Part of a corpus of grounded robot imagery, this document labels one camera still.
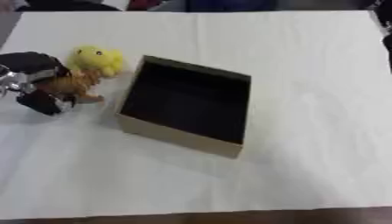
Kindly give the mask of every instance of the plush toy head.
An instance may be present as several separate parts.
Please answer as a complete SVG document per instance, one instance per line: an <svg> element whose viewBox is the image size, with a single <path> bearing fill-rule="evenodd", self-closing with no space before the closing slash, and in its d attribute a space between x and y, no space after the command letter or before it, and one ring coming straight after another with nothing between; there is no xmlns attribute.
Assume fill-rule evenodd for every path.
<svg viewBox="0 0 392 224"><path fill-rule="evenodd" d="M73 59L81 67L102 68L113 62L113 54L93 45L77 47L73 51Z"/></svg>

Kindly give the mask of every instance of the cardboard box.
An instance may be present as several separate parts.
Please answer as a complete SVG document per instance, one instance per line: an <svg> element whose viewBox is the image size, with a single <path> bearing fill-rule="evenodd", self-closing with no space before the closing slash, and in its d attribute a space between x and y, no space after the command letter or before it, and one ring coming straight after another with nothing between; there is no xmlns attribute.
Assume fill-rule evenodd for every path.
<svg viewBox="0 0 392 224"><path fill-rule="evenodd" d="M117 110L124 132L235 158L250 76L144 56Z"/></svg>

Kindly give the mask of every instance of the yellow plush toy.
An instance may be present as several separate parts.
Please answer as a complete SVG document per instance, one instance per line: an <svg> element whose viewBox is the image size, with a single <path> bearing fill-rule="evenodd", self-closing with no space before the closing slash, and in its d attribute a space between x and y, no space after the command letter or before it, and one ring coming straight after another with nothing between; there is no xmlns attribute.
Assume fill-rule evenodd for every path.
<svg viewBox="0 0 392 224"><path fill-rule="evenodd" d="M71 70L98 70L103 77L114 77L123 69L123 55L93 45L76 47L66 63Z"/></svg>

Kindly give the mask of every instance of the white paper sheet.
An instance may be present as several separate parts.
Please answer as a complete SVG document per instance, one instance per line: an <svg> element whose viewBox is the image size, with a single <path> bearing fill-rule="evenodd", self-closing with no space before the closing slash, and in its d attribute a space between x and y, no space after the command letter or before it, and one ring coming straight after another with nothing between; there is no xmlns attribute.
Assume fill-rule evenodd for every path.
<svg viewBox="0 0 392 224"><path fill-rule="evenodd" d="M103 104L0 101L0 218L392 205L392 80L365 11L25 13L1 53L121 49L253 76L238 159L122 133Z"/></svg>

